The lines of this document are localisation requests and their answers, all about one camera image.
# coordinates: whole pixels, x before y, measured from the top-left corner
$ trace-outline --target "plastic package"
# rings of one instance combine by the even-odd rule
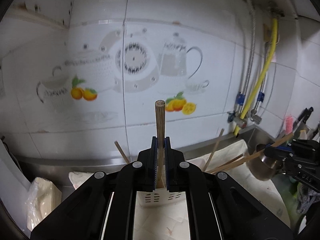
[[[35,178],[29,189],[26,203],[28,207],[27,227],[30,231],[61,203],[61,197],[61,191],[51,181]]]
[[[92,176],[91,172],[69,172],[69,179],[75,189],[79,188],[87,179]]]

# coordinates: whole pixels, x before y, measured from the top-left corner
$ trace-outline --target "blue connector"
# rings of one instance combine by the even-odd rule
[[[236,104],[243,106],[244,104],[244,99],[245,99],[245,95],[241,94],[240,92],[238,93],[237,97],[236,97]]]
[[[257,102],[263,102],[263,100],[264,100],[264,93],[259,92]]]

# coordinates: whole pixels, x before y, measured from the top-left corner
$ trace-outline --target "yellow gas pipe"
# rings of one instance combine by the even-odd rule
[[[261,71],[261,74],[257,80],[257,83],[253,89],[253,91],[251,92],[249,98],[247,99],[247,101],[245,102],[244,104],[244,108],[240,114],[240,119],[244,119],[245,115],[247,114],[247,112],[250,110],[250,106],[251,106],[251,103],[252,101],[254,100],[260,86],[261,86],[261,83],[264,79],[264,77],[266,76],[266,73],[269,69],[269,66],[270,66],[270,63],[271,63],[271,60],[273,58],[273,54],[275,53],[276,51],[276,43],[277,43],[277,39],[278,39],[278,20],[276,18],[273,18],[272,19],[272,35],[271,35],[271,48],[270,48],[270,52],[268,54],[268,57],[267,57],[267,60],[265,61],[264,63],[264,66],[263,66],[263,69]],[[236,126],[233,134],[235,136],[237,136],[237,134],[239,133],[239,130],[240,130],[240,127],[239,126]]]

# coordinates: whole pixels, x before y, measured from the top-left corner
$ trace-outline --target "pink bristle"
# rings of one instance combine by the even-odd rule
[[[289,134],[293,130],[293,116],[289,115],[284,119],[285,124],[285,134]]]

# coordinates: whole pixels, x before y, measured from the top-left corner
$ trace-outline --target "wooden stick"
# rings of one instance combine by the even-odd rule
[[[126,162],[127,164],[129,164],[130,161],[128,160],[127,156],[124,154],[124,151],[123,151],[122,148],[120,147],[118,141],[115,141],[115,145],[116,145],[116,147],[118,148],[118,150],[119,150],[120,154],[122,155],[122,157],[124,158],[125,162]]]
[[[206,164],[202,168],[202,171],[205,171],[207,169],[207,167],[209,166],[209,163],[213,157],[213,154],[215,153],[215,151],[217,150],[217,148],[219,146],[219,142],[221,141],[221,137],[222,137],[223,132],[224,132],[224,129],[222,128],[220,131],[219,137],[218,137],[216,143],[214,144],[214,147],[212,149],[212,153],[210,154],[209,159],[207,160]]]
[[[242,153],[241,153],[240,155],[238,155],[237,157],[234,157],[232,160],[227,161],[226,163],[218,166],[217,168],[222,167],[223,165],[227,165],[227,164],[229,164],[229,163],[233,163],[234,161],[236,161],[237,159],[240,159],[241,157],[243,157],[243,154],[242,154]]]
[[[283,138],[281,138],[281,139],[279,139],[278,141],[276,141],[275,143],[273,143],[271,146],[273,146],[273,147],[278,147],[278,146],[280,146],[281,144],[283,144],[284,142],[290,140],[290,139],[292,138],[292,136],[293,136],[293,133],[289,133],[288,135],[284,136]],[[240,166],[241,164],[243,164],[243,163],[245,163],[245,162],[247,162],[247,161],[249,161],[249,160],[252,160],[252,159],[254,159],[254,158],[259,157],[263,152],[264,152],[264,149],[262,149],[262,150],[259,151],[259,152],[254,153],[254,154],[252,154],[252,155],[249,155],[249,156],[247,156],[247,157],[244,157],[244,158],[240,159],[239,161],[235,161],[235,162],[229,163],[229,164],[223,164],[222,166],[217,167],[217,168],[215,168],[215,169],[213,169],[213,170],[211,170],[211,171],[207,171],[207,172],[208,172],[208,173],[213,173],[213,174],[215,174],[215,173],[217,173],[218,171],[230,170],[230,169],[232,169],[232,168],[235,168],[235,167]]]
[[[158,172],[157,172],[157,188],[164,187],[161,180],[163,161],[164,161],[164,126],[165,126],[165,102],[158,100],[155,103],[156,108],[156,126],[157,126],[157,142],[158,142]]]

